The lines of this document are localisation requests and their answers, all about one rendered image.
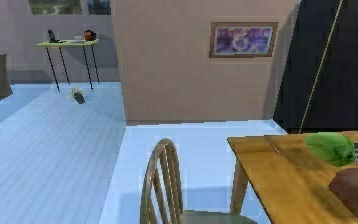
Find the wooden spindle-back chair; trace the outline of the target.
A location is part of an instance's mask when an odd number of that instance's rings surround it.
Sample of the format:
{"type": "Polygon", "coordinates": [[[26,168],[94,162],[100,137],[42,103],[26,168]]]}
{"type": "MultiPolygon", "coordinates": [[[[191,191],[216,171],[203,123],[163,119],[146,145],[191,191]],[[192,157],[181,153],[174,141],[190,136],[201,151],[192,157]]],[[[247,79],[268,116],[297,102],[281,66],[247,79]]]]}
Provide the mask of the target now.
{"type": "Polygon", "coordinates": [[[240,214],[184,210],[179,159],[175,144],[161,139],[145,172],[139,224],[258,224],[240,214]]]}

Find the framed purple picture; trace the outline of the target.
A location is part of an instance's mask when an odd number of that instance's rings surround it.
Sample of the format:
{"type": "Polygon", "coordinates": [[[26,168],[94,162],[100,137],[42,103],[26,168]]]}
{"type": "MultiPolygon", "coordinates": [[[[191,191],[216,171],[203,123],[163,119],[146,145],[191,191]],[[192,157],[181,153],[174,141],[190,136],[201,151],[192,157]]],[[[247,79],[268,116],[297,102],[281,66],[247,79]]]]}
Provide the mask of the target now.
{"type": "Polygon", "coordinates": [[[277,29],[277,22],[212,22],[209,57],[271,57],[277,29]]]}

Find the thin grey knife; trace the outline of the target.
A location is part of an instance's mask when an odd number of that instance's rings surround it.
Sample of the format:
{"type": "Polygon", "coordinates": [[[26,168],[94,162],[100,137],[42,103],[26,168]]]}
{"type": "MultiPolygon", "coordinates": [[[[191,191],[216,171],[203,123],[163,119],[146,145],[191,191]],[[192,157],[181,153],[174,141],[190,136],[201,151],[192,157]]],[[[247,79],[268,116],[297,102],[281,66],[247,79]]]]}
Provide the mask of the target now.
{"type": "Polygon", "coordinates": [[[280,153],[280,151],[275,147],[275,145],[271,142],[270,138],[268,136],[264,136],[265,140],[267,141],[267,143],[272,147],[272,149],[279,155],[282,156],[282,154],[280,153]]]}

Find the small potted plant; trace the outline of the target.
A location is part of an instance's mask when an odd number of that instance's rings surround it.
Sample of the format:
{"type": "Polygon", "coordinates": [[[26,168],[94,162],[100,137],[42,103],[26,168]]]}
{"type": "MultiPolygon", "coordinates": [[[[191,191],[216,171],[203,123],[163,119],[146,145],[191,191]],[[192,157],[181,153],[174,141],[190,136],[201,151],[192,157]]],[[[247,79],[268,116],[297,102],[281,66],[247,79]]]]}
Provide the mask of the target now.
{"type": "Polygon", "coordinates": [[[74,98],[75,101],[78,104],[84,104],[85,103],[85,98],[83,96],[83,91],[80,90],[78,87],[74,87],[70,90],[70,94],[69,97],[74,98]]]}

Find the wooden dining table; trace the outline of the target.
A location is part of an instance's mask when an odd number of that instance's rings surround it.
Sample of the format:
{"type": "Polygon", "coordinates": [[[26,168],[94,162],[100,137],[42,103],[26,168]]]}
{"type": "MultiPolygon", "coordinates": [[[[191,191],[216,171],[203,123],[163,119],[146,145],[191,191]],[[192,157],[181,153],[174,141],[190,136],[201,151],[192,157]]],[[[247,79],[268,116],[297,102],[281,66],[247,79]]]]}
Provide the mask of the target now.
{"type": "Polygon", "coordinates": [[[229,137],[236,156],[230,212],[242,210],[251,186],[271,224],[358,224],[355,217],[329,190],[341,169],[311,154],[303,134],[229,137]]]}

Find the yellow-green side table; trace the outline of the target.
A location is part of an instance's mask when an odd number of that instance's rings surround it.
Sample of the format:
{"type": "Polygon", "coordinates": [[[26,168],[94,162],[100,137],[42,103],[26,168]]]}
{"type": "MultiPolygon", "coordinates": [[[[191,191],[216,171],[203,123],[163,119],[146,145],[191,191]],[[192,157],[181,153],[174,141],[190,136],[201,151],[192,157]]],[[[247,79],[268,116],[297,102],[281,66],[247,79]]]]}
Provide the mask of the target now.
{"type": "MultiPolygon", "coordinates": [[[[56,78],[56,73],[55,73],[55,69],[54,69],[54,65],[51,59],[51,55],[50,55],[50,48],[58,48],[59,49],[59,53],[61,55],[61,59],[64,59],[63,53],[62,53],[62,48],[63,47],[81,47],[83,50],[83,55],[84,55],[84,60],[85,63],[88,63],[87,60],[87,54],[86,54],[86,47],[90,47],[91,48],[91,52],[92,52],[92,57],[93,57],[93,62],[94,62],[94,67],[97,67],[97,63],[96,63],[96,56],[95,56],[95,50],[94,50],[94,46],[97,45],[99,43],[99,40],[96,39],[94,41],[76,41],[76,40],[60,40],[58,42],[49,42],[49,41],[45,41],[45,42],[41,42],[41,43],[37,43],[36,47],[40,47],[40,48],[45,48],[46,49],[46,53],[47,53],[47,57],[51,66],[51,71],[54,77],[54,81],[56,86],[59,86],[59,82],[56,78]]],[[[97,82],[100,82],[99,79],[99,74],[96,74],[96,78],[97,78],[97,82]]]]}

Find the green round lettuce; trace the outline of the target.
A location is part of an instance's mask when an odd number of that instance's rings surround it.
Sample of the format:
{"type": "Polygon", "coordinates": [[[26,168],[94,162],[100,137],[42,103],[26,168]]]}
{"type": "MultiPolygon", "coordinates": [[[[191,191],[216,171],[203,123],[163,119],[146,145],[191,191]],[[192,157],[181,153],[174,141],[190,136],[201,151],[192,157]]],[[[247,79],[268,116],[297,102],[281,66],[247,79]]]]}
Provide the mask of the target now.
{"type": "Polygon", "coordinates": [[[354,143],[342,134],[311,133],[304,138],[304,144],[313,155],[335,167],[349,165],[356,158],[354,143]]]}

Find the black fridge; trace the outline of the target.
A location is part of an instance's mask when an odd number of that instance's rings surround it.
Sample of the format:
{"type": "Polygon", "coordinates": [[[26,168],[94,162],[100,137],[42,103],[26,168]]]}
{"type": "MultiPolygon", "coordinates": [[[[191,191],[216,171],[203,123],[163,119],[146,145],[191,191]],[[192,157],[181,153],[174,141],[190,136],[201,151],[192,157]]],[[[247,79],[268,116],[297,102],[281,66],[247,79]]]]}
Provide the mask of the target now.
{"type": "Polygon", "coordinates": [[[358,130],[358,0],[301,0],[273,119],[288,133],[358,130]]]}

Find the brown bread loaf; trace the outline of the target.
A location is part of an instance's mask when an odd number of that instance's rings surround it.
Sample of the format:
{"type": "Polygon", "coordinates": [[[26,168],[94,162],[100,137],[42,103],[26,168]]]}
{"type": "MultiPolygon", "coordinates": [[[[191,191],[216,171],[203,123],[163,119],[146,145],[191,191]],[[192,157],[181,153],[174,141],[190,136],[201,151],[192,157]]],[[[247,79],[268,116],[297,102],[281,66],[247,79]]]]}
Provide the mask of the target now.
{"type": "Polygon", "coordinates": [[[358,168],[339,171],[330,182],[329,189],[358,218],[358,168]]]}

